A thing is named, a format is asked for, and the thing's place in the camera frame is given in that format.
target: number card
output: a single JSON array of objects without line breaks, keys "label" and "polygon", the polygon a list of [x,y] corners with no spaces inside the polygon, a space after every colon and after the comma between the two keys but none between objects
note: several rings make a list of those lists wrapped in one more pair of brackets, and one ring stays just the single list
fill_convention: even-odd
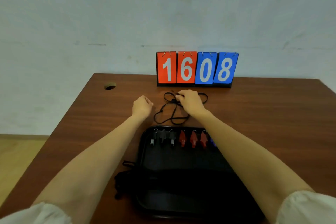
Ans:
[{"label": "number card", "polygon": [[216,61],[216,52],[198,53],[195,84],[212,84]]},{"label": "number card", "polygon": [[197,52],[179,52],[177,65],[177,83],[194,83]]},{"label": "number card", "polygon": [[236,52],[220,52],[219,60],[216,68],[216,74],[213,78],[214,83],[230,84],[235,74],[235,69],[238,60]]},{"label": "number card", "polygon": [[157,82],[176,83],[176,52],[158,52]]}]

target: human arm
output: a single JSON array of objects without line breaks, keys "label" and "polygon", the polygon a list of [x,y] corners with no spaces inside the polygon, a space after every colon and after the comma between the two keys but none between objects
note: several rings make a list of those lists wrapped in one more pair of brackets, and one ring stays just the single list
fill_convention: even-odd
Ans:
[{"label": "human arm", "polygon": [[134,101],[132,115],[71,160],[33,204],[54,204],[69,215],[74,224],[89,223],[107,182],[152,106],[145,96]]},{"label": "human arm", "polygon": [[176,98],[185,111],[211,135],[271,223],[275,223],[280,205],[287,196],[299,190],[313,191],[279,158],[206,110],[196,91],[182,90],[179,94]]}]

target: blue number card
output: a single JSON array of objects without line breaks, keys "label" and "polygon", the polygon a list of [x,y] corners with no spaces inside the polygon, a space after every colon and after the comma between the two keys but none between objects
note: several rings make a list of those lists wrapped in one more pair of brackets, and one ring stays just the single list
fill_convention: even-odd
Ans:
[{"label": "blue number card", "polygon": [[199,52],[195,84],[212,84],[216,68],[216,52]]},{"label": "blue number card", "polygon": [[213,78],[214,83],[231,83],[235,74],[239,53],[220,52],[216,68],[216,74]]}]

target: person's right arm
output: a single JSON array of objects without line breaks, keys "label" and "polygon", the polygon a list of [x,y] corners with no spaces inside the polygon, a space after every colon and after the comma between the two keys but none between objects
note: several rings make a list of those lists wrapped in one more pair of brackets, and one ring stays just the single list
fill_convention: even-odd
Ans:
[{"label": "person's right arm", "polygon": [[291,193],[299,190],[313,191],[275,155],[206,110],[196,91],[182,90],[179,94],[176,99],[211,135],[269,222],[275,223],[282,202]]}]

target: desk grommet hole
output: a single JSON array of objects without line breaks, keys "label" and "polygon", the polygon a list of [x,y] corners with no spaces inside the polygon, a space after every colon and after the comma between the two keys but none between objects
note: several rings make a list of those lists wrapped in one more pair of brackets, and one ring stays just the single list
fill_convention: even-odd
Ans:
[{"label": "desk grommet hole", "polygon": [[109,82],[107,84],[105,84],[104,89],[105,90],[112,90],[117,86],[117,84],[115,82]]}]

